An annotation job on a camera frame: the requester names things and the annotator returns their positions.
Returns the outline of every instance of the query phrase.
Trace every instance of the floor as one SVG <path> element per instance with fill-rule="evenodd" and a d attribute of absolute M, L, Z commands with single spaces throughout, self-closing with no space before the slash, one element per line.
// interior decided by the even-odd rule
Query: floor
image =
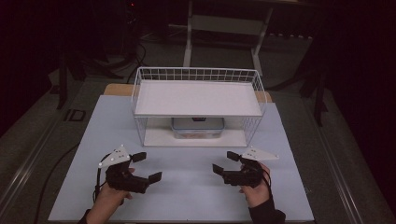
<path fill-rule="evenodd" d="M 148 37 L 138 47 L 140 57 L 146 55 L 146 65 L 182 66 L 183 44 L 163 43 Z M 264 88 L 291 77 L 309 44 L 309 39 L 267 37 L 260 53 Z M 192 49 L 191 66 L 252 68 L 253 64 L 248 49 L 197 44 Z M 62 110 L 56 110 L 58 96 L 47 93 L 3 135 L 0 139 L 1 223 L 31 223 L 35 217 L 37 223 L 49 223 L 51 207 L 73 160 L 73 148 L 84 134 L 98 96 L 108 83 L 125 82 L 134 67 L 135 64 L 115 71 L 124 79 L 98 76 L 89 68 L 84 82 L 69 77 L 68 100 Z M 50 76 L 56 84 L 57 71 Z M 313 118 L 315 99 L 300 96 L 301 84 L 270 93 L 282 118 L 316 223 L 396 223 L 331 91 L 325 91 L 327 112 L 322 113 L 323 127 L 319 127 Z M 84 119 L 70 119 L 73 111 L 85 112 Z"/>

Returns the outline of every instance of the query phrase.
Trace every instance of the small box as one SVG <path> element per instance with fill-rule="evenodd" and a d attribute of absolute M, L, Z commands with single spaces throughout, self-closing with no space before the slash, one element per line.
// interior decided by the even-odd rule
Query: small box
<path fill-rule="evenodd" d="M 178 139 L 219 138 L 224 118 L 172 118 L 172 130 Z"/>

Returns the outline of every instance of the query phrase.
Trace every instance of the hand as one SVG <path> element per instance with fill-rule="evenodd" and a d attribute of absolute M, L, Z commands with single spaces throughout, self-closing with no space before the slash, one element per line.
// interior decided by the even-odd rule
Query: hand
<path fill-rule="evenodd" d="M 264 169 L 263 176 L 269 182 L 270 180 L 270 169 L 266 167 L 264 164 L 261 164 L 262 169 Z M 271 197 L 270 195 L 270 190 L 268 189 L 268 186 L 265 184 L 264 180 L 260 183 L 259 186 L 256 188 L 252 188 L 251 186 L 241 186 L 241 189 L 239 190 L 241 193 L 245 193 L 246 199 L 247 199 L 247 205 L 250 208 L 256 207 L 262 203 L 265 203 L 268 201 Z"/>
<path fill-rule="evenodd" d="M 105 183 L 100 190 L 95 204 L 87 215 L 87 223 L 106 223 L 125 198 L 132 199 L 131 193 L 125 190 L 113 189 Z"/>

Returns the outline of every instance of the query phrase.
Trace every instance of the metal stand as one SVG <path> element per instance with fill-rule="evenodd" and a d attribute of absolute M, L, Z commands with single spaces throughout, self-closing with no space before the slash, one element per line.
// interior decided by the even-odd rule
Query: metal stand
<path fill-rule="evenodd" d="M 325 87 L 325 80 L 326 76 L 329 73 L 329 68 L 324 66 L 321 68 L 312 69 L 310 71 L 306 71 L 299 76 L 294 76 L 282 83 L 279 83 L 273 87 L 265 88 L 268 91 L 280 91 L 283 88 L 296 83 L 300 80 L 307 79 L 305 84 L 300 88 L 300 94 L 303 97 L 309 97 L 314 90 L 317 90 L 317 96 L 315 99 L 315 110 L 314 110 L 314 117 L 317 121 L 319 126 L 322 126 L 320 115 L 321 111 L 323 110 L 323 92 Z"/>
<path fill-rule="evenodd" d="M 192 13 L 192 0 L 189 1 L 189 17 L 187 24 L 187 45 L 184 53 L 183 67 L 190 67 L 192 43 L 192 30 L 205 30 L 213 32 L 223 32 L 241 35 L 257 35 L 257 45 L 251 50 L 254 69 L 262 76 L 262 66 L 260 64 L 259 52 L 265 32 L 271 19 L 273 8 L 267 10 L 265 21 L 241 20 L 233 18 L 223 18 L 214 16 L 194 15 Z"/>

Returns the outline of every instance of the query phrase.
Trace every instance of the white shelf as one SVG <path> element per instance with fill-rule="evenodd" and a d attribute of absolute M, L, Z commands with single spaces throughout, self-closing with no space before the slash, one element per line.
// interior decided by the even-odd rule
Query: white shelf
<path fill-rule="evenodd" d="M 251 83 L 142 80 L 136 117 L 261 117 Z"/>

